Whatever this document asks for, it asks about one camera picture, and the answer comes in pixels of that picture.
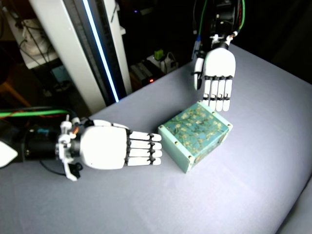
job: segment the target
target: robotic arm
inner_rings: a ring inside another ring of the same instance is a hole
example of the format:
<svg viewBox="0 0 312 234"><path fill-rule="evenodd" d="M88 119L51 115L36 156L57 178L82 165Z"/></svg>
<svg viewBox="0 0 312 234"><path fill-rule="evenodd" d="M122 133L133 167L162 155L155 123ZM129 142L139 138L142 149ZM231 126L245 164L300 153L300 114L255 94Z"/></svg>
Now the robotic arm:
<svg viewBox="0 0 312 234"><path fill-rule="evenodd" d="M207 53L199 50L200 35L194 47L194 52L198 51L194 86L198 90L204 83L203 102L212 110L228 111L236 67L235 57L228 49L243 26L245 3L244 0L216 0L213 9L211 50Z"/></svg>
<svg viewBox="0 0 312 234"><path fill-rule="evenodd" d="M76 157L80 157L86 166L100 170L121 169L125 164L159 165L162 156L160 141L158 134L132 131L104 120L87 120L80 124L78 118L69 121L67 116L60 131L31 127L25 132L21 144L0 141L0 168L19 155L23 161L59 159L66 177L76 181L82 170L81 164L73 164Z"/></svg>

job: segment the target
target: gray surface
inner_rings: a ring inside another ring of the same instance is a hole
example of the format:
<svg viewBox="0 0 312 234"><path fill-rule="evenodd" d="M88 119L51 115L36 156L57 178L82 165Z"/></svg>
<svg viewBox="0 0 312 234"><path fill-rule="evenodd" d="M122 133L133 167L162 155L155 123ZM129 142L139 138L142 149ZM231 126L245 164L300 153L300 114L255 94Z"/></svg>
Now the gray surface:
<svg viewBox="0 0 312 234"><path fill-rule="evenodd" d="M184 174L85 168L78 182L38 163L0 170L2 234L273 234L312 172L312 86L231 47L237 72L223 145ZM154 131L201 98L188 64L95 118Z"/></svg>
<svg viewBox="0 0 312 234"><path fill-rule="evenodd" d="M288 215L279 234L310 234L312 232L312 179Z"/></svg>

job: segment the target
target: blue light strip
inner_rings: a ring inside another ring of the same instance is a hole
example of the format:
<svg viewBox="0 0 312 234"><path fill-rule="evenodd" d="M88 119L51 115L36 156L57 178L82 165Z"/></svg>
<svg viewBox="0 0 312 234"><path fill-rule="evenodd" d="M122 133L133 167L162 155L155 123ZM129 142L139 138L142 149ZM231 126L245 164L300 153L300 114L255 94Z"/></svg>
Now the blue light strip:
<svg viewBox="0 0 312 234"><path fill-rule="evenodd" d="M93 33L93 36L94 36L94 38L96 40L97 48L98 48L99 54L101 56L103 65L104 65L104 68L105 68L105 71L106 71L106 74L107 74L107 77L108 77L108 81L109 81L109 83L111 85L115 101L119 102L118 95L117 95L117 92L116 92L116 89L115 89L115 86L114 86L114 83L113 83L113 79L112 79L111 73L110 73L110 71L108 69L108 65L107 65L107 61L106 61L105 55L104 55L104 51L103 51L101 42L100 42L99 37L98 37L97 28L96 28L96 25L94 24L94 20L93 20L93 16L92 16L92 13L91 13L91 9L90 9L88 0L82 0L82 1L83 1L84 8L86 9L86 12L87 12L87 16L88 16L88 19L89 19L89 23L91 25L92 33Z"/></svg>

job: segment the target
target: green object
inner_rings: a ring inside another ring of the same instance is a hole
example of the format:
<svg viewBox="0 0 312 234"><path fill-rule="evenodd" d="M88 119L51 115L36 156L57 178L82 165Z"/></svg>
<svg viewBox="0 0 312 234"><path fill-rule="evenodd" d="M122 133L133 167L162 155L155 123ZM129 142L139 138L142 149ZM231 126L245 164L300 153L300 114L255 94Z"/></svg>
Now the green object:
<svg viewBox="0 0 312 234"><path fill-rule="evenodd" d="M220 145L232 125L208 106L197 102L158 127L163 149L185 173Z"/></svg>
<svg viewBox="0 0 312 234"><path fill-rule="evenodd" d="M45 116L55 114L66 114L65 110L52 110L52 111L31 111L31 112L0 112L0 117L26 117L26 116Z"/></svg>
<svg viewBox="0 0 312 234"><path fill-rule="evenodd" d="M202 25L203 25L203 19L204 19L204 14L205 14L205 11L206 11L206 5L207 5L207 0L205 0L204 8L203 8L203 11L201 12L201 18L200 18L200 25L199 25L198 35L201 35L201 28L202 28Z"/></svg>
<svg viewBox="0 0 312 234"><path fill-rule="evenodd" d="M239 30L242 29L245 23L245 0L242 0L242 24L239 26Z"/></svg>
<svg viewBox="0 0 312 234"><path fill-rule="evenodd" d="M164 51L162 49L154 51L154 58L156 60L161 60L164 57Z"/></svg>

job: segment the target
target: floral box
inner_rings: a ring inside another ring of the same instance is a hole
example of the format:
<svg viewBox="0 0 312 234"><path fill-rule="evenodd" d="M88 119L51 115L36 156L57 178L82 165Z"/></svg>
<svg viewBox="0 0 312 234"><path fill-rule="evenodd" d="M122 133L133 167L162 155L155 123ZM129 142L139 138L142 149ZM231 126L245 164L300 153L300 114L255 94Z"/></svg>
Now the floral box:
<svg viewBox="0 0 312 234"><path fill-rule="evenodd" d="M163 149L185 173L221 144L232 125L202 101L158 127Z"/></svg>

